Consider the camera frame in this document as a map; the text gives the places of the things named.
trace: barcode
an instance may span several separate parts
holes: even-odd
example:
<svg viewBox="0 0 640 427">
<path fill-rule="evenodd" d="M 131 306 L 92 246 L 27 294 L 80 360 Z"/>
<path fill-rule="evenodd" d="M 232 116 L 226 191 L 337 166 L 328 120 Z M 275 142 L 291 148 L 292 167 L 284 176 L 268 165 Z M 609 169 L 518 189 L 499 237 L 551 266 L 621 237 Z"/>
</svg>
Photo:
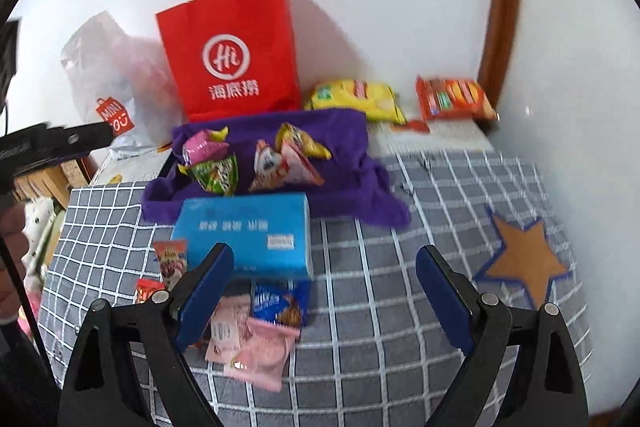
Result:
<svg viewBox="0 0 640 427">
<path fill-rule="evenodd" d="M 267 236 L 267 250 L 293 250 L 294 238 L 292 233 L 281 233 Z"/>
</svg>

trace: plaid tablecloth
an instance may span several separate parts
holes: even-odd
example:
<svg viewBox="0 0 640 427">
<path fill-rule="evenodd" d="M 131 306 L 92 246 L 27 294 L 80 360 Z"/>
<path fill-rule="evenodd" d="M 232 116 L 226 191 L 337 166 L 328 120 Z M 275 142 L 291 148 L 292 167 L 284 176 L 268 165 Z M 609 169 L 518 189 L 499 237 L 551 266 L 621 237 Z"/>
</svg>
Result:
<svg viewBox="0 0 640 427">
<path fill-rule="evenodd" d="M 573 273 L 551 300 L 562 310 L 584 378 L 591 354 L 586 303 L 575 259 L 534 166 L 500 153 L 416 153 L 382 158 L 396 195 L 412 211 L 407 230 L 370 227 L 345 217 L 315 219 L 314 285 L 308 327 L 287 363 L 281 393 L 222 376 L 203 352 L 186 359 L 226 425 L 423 425 L 463 360 L 451 347 L 415 276 L 415 255 L 435 244 L 453 270 L 471 278 L 500 247 L 487 207 L 524 227 L 542 217 L 551 248 Z M 88 187 L 71 204 L 42 300 L 40 327 L 62 383 L 76 331 L 91 302 L 132 303 L 139 277 L 159 279 L 151 248 L 171 227 L 144 223 L 144 183 Z M 250 291 L 233 283 L 227 293 Z M 508 305 L 529 307 L 523 288 L 480 284 Z M 141 346 L 136 369 L 158 425 L 169 419 Z M 491 425 L 513 370 L 510 348 L 479 425 Z"/>
</svg>

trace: brown star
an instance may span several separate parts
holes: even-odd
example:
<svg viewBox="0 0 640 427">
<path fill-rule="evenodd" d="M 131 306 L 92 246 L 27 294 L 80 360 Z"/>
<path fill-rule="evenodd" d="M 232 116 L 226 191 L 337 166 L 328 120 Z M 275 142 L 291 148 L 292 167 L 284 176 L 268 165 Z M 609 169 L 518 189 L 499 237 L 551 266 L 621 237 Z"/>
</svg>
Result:
<svg viewBox="0 0 640 427">
<path fill-rule="evenodd" d="M 521 229 L 489 212 L 502 246 L 476 275 L 476 279 L 520 282 L 535 309 L 546 302 L 551 281 L 569 275 L 549 248 L 542 218 Z"/>
</svg>

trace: purple cloth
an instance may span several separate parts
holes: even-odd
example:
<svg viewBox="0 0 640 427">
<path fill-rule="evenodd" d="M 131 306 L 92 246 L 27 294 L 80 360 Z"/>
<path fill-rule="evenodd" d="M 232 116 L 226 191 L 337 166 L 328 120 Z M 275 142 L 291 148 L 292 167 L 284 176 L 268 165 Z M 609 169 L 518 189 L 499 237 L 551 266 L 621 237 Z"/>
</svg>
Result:
<svg viewBox="0 0 640 427">
<path fill-rule="evenodd" d="M 385 168 L 367 155 L 369 134 L 364 113 L 352 109 L 292 111 L 240 116 L 174 128 L 174 155 L 182 162 L 184 142 L 202 129 L 229 127 L 226 141 L 238 158 L 236 194 L 248 193 L 254 179 L 255 144 L 259 139 L 274 143 L 281 124 L 288 122 L 308 132 L 326 146 L 330 160 L 311 159 L 324 178 L 324 185 L 285 185 L 276 192 L 305 192 L 311 217 L 354 216 L 370 225 L 405 227 L 411 222 L 407 206 L 389 192 Z M 166 178 L 151 181 L 142 196 L 146 221 L 172 225 L 182 202 L 188 198 L 213 196 L 188 176 L 172 167 Z"/>
</svg>

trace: blue gripper pad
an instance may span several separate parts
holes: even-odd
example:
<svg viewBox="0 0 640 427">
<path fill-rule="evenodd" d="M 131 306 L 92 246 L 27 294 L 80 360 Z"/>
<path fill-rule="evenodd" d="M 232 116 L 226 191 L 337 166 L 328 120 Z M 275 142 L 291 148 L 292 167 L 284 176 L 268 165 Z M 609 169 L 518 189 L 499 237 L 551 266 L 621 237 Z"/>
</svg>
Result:
<svg viewBox="0 0 640 427">
<path fill-rule="evenodd" d="M 418 250 L 415 272 L 449 342 L 467 356 L 474 347 L 469 311 L 427 247 Z"/>
<path fill-rule="evenodd" d="M 179 330 L 174 341 L 175 347 L 180 353 L 200 340 L 213 310 L 216 309 L 222 297 L 226 284 L 231 279 L 233 270 L 234 252 L 229 245 L 224 245 L 216 260 L 180 309 L 178 314 Z"/>
</svg>

